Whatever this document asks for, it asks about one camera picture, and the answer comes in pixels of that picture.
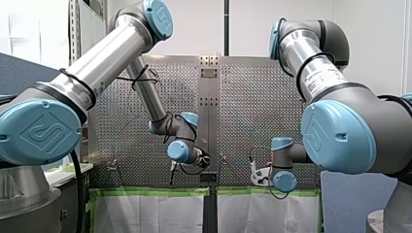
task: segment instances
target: green tape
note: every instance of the green tape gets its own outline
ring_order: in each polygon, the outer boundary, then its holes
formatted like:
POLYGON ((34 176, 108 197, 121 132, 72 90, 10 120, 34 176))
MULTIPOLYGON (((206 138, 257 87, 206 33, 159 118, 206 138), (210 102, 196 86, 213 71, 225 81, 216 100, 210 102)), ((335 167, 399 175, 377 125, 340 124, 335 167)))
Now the green tape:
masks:
POLYGON ((90 195, 102 196, 158 196, 158 197, 188 197, 207 196, 208 188, 151 188, 151 187, 117 187, 91 189, 90 195))
MULTIPOLYGON (((81 164, 80 167, 81 167, 81 169, 84 169, 89 165, 90 164, 88 164, 88 163, 84 163, 84 164, 81 164)), ((60 168, 50 168, 47 172, 54 172, 54 171, 57 171, 59 169, 60 168)), ((73 165, 68 165, 67 167, 65 167, 63 169, 63 172, 73 172, 74 173, 75 172, 75 167, 73 165)))
POLYGON ((90 200, 88 204, 90 206, 90 232, 94 233, 94 220, 95 220, 95 213, 96 213, 96 195, 91 195, 90 193, 90 200))
MULTIPOLYGON (((276 195, 284 195, 285 193, 278 190, 273 190, 276 195)), ((226 186, 218 187, 218 195, 250 195, 250 194, 271 194, 267 187, 256 187, 256 186, 226 186)), ((319 189, 297 189, 289 194, 289 196, 298 197, 318 197, 321 191, 319 189)))

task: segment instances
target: robotic arm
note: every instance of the robotic arm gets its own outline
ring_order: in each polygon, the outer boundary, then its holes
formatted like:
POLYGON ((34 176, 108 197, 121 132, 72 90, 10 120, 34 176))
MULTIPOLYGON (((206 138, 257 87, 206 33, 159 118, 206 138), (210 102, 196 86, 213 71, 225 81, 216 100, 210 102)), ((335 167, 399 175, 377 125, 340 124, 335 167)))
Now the robotic arm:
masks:
POLYGON ((411 104, 348 82, 341 71, 349 62, 349 45, 339 26, 280 20, 273 27, 270 57, 291 70, 309 103, 301 133, 315 164, 346 174, 410 173, 411 104))
POLYGON ((12 102, 0 106, 0 161, 44 165, 66 156, 80 140, 86 112, 126 69, 131 79, 139 79, 133 87, 149 114, 150 131, 176 136, 168 148, 169 156, 180 163, 201 167, 209 164, 208 154, 193 145, 197 115, 168 115, 155 84, 144 82, 150 77, 141 54, 173 32, 166 5, 145 0, 124 8, 112 20, 111 28, 100 43, 67 70, 61 69, 50 83, 35 83, 12 102))

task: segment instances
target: light blue joint cap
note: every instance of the light blue joint cap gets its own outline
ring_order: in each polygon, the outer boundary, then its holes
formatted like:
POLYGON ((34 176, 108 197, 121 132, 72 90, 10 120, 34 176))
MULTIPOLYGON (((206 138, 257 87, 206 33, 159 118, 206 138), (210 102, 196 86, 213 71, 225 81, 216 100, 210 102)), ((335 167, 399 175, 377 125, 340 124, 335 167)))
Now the light blue joint cap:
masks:
POLYGON ((143 6, 155 35, 162 41, 169 39, 173 34, 173 19, 167 6, 160 0, 145 0, 143 6))
POLYGON ((149 132, 151 132, 151 133, 153 133, 153 134, 156 134, 155 133, 155 130, 154 130, 154 126, 152 125, 152 122, 151 121, 149 121, 149 132))
POLYGON ((412 101, 412 93, 404 94, 402 98, 406 99, 407 101, 412 101))
POLYGON ((281 150, 293 145, 293 138, 272 138, 272 151, 281 150))
POLYGON ((189 149, 186 143, 182 141, 174 141, 167 148, 169 157, 179 163, 185 163, 189 159, 189 149))
POLYGON ((182 112, 180 115, 190 124, 197 127, 197 122, 199 120, 199 116, 197 114, 191 112, 182 112))
POLYGON ((81 132, 68 106, 53 100, 22 102, 0 116, 0 159, 16 165, 53 163, 76 147, 81 132))
POLYGON ((360 174, 375 163, 372 131, 357 112, 340 102, 311 104, 303 114, 301 133, 311 160, 326 170, 360 174))
POLYGON ((296 176, 289 171, 281 171, 273 177, 273 185, 281 192, 292 192, 297 186, 296 176))

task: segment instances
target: metal stand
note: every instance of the metal stand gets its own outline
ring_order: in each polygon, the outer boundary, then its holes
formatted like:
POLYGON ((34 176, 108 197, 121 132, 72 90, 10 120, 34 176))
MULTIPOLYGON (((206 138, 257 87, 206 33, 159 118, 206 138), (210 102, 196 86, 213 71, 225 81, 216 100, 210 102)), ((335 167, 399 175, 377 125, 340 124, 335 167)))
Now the metal stand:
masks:
POLYGON ((218 232, 217 181, 217 172, 206 172, 200 175, 200 182, 209 187, 209 195, 204 197, 203 202, 203 233, 218 232))
POLYGON ((50 189, 41 167, 0 170, 0 231, 57 233, 60 190, 50 189))

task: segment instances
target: metal pole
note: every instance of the metal pole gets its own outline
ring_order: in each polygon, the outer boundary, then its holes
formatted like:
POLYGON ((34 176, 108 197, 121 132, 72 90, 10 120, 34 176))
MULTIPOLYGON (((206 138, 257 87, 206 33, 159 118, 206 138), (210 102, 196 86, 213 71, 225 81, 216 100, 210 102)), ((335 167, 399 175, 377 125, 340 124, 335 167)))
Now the metal pole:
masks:
POLYGON ((229 0, 224 0, 224 55, 229 56, 229 0))

